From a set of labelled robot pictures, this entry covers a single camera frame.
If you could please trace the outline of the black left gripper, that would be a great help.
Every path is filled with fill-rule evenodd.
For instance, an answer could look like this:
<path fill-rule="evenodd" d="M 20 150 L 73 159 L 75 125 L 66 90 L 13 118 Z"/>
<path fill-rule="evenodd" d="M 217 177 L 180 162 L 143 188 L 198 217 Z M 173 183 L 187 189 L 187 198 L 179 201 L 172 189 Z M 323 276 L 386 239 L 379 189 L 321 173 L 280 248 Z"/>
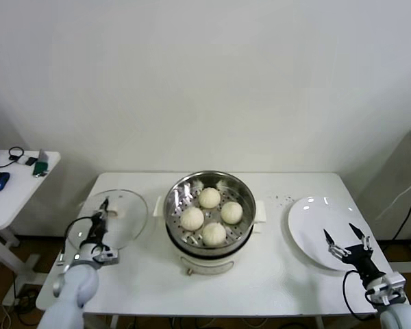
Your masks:
<path fill-rule="evenodd" d="M 108 216 L 109 198 L 106 197 L 100 205 L 100 210 L 95 212 L 95 216 L 91 218 L 92 225 L 88 231 L 89 243 L 102 243 L 103 237 L 107 232 L 107 224 L 104 217 Z"/>

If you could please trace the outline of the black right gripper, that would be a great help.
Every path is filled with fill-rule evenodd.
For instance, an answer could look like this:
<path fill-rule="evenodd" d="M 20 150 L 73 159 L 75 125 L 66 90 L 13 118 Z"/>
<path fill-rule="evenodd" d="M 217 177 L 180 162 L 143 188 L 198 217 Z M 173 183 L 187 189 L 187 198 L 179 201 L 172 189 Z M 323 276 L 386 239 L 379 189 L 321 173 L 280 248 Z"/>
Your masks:
<path fill-rule="evenodd" d="M 324 229 L 323 232 L 328 244 L 329 253 L 335 258 L 341 258 L 343 263 L 353 265 L 358 271 L 362 281 L 374 281 L 381 278 L 386 273 L 380 271 L 371 260 L 373 248 L 370 244 L 370 236 L 364 235 L 361 229 L 352 223 L 349 223 L 349 226 L 353 233 L 357 236 L 360 244 L 342 248 L 341 246 L 335 244 L 333 238 L 327 230 Z"/>

